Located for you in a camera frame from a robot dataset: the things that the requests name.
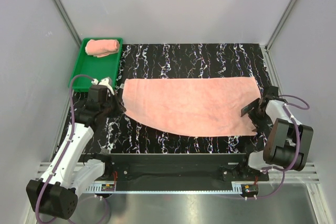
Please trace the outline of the pink striped towel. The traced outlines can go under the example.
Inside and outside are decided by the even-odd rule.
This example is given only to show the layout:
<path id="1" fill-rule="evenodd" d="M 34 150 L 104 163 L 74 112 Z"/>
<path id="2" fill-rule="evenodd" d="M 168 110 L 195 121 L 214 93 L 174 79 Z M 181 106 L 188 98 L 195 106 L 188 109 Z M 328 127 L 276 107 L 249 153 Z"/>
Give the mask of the pink striped towel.
<path id="1" fill-rule="evenodd" d="M 85 52 L 89 56 L 102 58 L 114 53 L 120 49 L 120 43 L 115 39 L 89 40 L 85 46 Z"/>

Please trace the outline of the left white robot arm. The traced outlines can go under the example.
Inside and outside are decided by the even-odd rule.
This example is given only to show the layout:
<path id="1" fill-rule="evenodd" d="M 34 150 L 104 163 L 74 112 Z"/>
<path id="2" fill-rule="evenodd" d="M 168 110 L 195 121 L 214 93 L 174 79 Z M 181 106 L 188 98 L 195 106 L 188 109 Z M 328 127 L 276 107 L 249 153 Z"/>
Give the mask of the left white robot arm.
<path id="1" fill-rule="evenodd" d="M 30 180 L 26 193 L 39 223 L 40 215 L 69 219 L 81 194 L 98 178 L 109 179 L 116 172 L 106 154 L 94 154 L 75 172 L 84 147 L 93 137 L 99 123 L 114 112 L 124 112 L 118 96 L 109 84 L 100 82 L 89 88 L 88 100 L 72 111 L 72 124 L 59 151 L 38 180 Z"/>

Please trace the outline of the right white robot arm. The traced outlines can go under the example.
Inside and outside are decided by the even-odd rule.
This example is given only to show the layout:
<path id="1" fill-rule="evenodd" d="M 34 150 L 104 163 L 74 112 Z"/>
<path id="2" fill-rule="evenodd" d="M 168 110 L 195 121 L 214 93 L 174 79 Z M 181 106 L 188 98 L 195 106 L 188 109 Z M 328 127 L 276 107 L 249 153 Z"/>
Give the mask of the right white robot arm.
<path id="1" fill-rule="evenodd" d="M 270 169 L 286 172 L 301 171 L 307 162 L 313 137 L 313 128 L 301 123 L 290 111 L 290 107 L 310 109 L 302 98 L 283 95 L 279 88 L 268 86 L 260 98 L 243 107 L 240 116 L 248 116 L 254 125 L 254 132 L 266 137 L 262 151 L 252 152 L 244 164 L 238 167 L 239 176 L 250 180 L 257 170 L 267 173 Z"/>

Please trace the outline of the green plastic tray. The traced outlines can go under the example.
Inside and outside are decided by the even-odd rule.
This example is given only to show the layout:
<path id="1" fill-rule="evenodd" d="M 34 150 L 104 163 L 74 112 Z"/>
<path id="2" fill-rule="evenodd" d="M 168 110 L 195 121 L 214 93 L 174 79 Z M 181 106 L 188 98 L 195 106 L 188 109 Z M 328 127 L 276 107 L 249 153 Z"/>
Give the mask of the green plastic tray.
<path id="1" fill-rule="evenodd" d="M 104 39 L 114 39 L 120 44 L 120 48 L 117 52 L 110 54 L 108 56 L 97 58 L 90 56 L 86 53 L 85 47 L 90 40 L 104 40 Z M 113 37 L 102 37 L 102 38 L 84 38 L 78 53 L 77 61 L 72 71 L 69 83 L 74 76 L 78 74 L 86 74 L 95 79 L 101 80 L 105 77 L 110 77 L 112 79 L 112 87 L 114 88 L 116 84 L 116 78 L 119 72 L 120 59 L 122 56 L 122 38 Z"/>

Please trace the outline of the black marble pattern mat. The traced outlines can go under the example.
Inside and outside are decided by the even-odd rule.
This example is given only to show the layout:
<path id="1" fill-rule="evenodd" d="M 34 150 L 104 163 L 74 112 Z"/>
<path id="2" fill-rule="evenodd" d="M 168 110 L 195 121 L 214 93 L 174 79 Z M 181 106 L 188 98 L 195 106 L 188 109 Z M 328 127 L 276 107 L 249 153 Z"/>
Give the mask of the black marble pattern mat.
<path id="1" fill-rule="evenodd" d="M 122 48 L 117 86 L 131 78 L 254 77 L 271 85 L 258 44 L 128 44 Z M 187 137 L 158 131 L 125 115 L 107 119 L 83 150 L 110 153 L 250 153 L 266 143 L 256 136 Z"/>

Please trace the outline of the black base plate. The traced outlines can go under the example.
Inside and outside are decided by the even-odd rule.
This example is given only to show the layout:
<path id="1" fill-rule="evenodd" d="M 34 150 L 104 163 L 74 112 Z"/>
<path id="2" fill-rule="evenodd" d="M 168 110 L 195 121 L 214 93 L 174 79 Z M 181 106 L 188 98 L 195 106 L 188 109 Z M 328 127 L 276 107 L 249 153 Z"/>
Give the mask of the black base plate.
<path id="1" fill-rule="evenodd" d="M 119 193 L 238 193 L 239 183 L 267 182 L 245 154 L 93 154 L 106 170 L 97 180 Z"/>

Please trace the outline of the aluminium frame rail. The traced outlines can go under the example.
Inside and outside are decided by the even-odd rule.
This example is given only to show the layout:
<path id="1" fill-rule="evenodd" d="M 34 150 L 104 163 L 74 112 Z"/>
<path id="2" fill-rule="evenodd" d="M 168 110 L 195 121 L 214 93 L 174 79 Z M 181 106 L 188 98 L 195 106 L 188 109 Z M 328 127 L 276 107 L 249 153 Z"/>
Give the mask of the aluminium frame rail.
<path id="1" fill-rule="evenodd" d="M 268 172 L 270 182 L 281 182 L 282 172 L 272 169 Z M 285 173 L 284 183 L 318 184 L 319 177 L 314 163 L 307 163 L 303 170 L 289 170 Z"/>

